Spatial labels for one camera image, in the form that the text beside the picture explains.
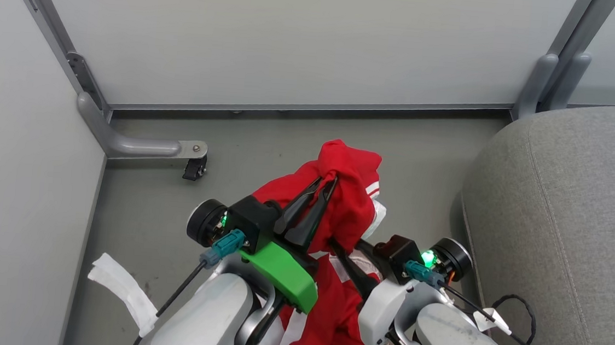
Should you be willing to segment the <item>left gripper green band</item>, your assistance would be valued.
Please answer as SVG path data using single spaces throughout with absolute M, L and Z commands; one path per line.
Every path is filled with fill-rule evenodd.
M 339 178 L 317 177 L 285 208 L 255 196 L 225 206 L 215 198 L 197 206 L 187 220 L 187 235 L 205 247 L 205 269 L 234 254 L 262 275 L 287 303 L 307 314 L 317 302 L 318 263 L 309 246 L 333 197 Z

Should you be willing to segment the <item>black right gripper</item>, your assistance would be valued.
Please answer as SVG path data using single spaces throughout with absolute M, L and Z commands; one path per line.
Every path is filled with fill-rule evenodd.
M 381 283 L 379 277 L 372 277 L 350 258 L 335 239 L 329 239 L 329 247 L 338 258 L 343 270 L 356 287 L 361 299 L 366 301 L 371 292 Z M 473 261 L 469 252 L 451 238 L 441 238 L 431 248 L 420 251 L 415 241 L 400 235 L 393 235 L 386 243 L 369 243 L 360 239 L 355 246 L 371 265 L 380 271 L 378 261 L 390 270 L 390 279 L 400 285 L 411 280 L 421 281 L 438 288 L 439 282 L 459 282 L 472 271 Z

